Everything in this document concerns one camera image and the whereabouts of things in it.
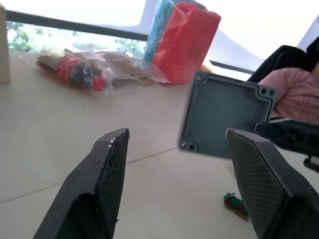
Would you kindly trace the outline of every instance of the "red label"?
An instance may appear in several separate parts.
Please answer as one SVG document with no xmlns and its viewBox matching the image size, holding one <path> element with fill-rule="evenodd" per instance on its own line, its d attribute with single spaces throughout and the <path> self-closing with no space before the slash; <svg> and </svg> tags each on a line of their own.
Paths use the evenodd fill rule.
<svg viewBox="0 0 319 239">
<path fill-rule="evenodd" d="M 72 68 L 78 64 L 79 62 L 83 61 L 81 58 L 68 54 L 62 57 L 58 63 L 56 68 L 56 75 L 64 82 L 69 82 L 69 76 L 71 73 Z"/>
</svg>

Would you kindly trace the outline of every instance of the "table surface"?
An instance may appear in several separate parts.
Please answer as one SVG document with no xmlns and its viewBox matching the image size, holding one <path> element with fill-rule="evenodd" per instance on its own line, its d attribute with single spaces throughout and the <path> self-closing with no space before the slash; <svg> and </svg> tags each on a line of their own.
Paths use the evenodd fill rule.
<svg viewBox="0 0 319 239">
<path fill-rule="evenodd" d="M 142 88 L 98 99 L 51 80 L 11 52 L 11 83 L 0 85 L 0 231 L 32 238 L 68 173 L 104 133 L 130 128 L 114 238 L 255 239 L 251 222 L 223 207 L 238 193 L 231 160 L 176 148 L 188 86 Z M 319 190 L 304 155 L 281 150 Z"/>
</svg>

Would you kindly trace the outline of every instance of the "pink shirt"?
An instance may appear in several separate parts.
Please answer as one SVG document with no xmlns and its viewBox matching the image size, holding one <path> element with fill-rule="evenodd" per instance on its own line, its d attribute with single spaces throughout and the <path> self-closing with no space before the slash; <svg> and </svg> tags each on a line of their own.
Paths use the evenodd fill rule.
<svg viewBox="0 0 319 239">
<path fill-rule="evenodd" d="M 261 85 L 277 89 L 274 111 L 282 117 L 319 124 L 319 79 L 300 68 L 271 72 Z"/>
</svg>

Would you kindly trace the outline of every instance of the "transparent plastic bag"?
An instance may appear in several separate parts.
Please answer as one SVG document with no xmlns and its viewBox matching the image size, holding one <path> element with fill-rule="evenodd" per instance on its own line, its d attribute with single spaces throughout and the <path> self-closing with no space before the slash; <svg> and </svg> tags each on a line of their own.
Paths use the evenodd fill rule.
<svg viewBox="0 0 319 239">
<path fill-rule="evenodd" d="M 204 61 L 220 20 L 193 0 L 161 0 L 144 60 L 156 65 L 170 85 L 189 83 Z"/>
<path fill-rule="evenodd" d="M 71 51 L 43 47 L 27 55 L 29 60 L 33 58 L 39 67 L 54 73 L 65 84 L 97 96 L 122 95 L 136 86 L 169 84 L 158 67 L 122 52 L 75 52 L 75 48 Z"/>
</svg>

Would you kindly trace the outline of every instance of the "red bag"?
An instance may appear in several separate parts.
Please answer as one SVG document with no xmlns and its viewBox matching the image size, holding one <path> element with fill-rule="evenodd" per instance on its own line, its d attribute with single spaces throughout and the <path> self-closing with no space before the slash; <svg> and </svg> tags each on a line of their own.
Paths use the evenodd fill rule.
<svg viewBox="0 0 319 239">
<path fill-rule="evenodd" d="M 194 3 L 176 4 L 152 61 L 170 81 L 163 85 L 191 81 L 204 61 L 220 20 L 218 14 Z"/>
</svg>

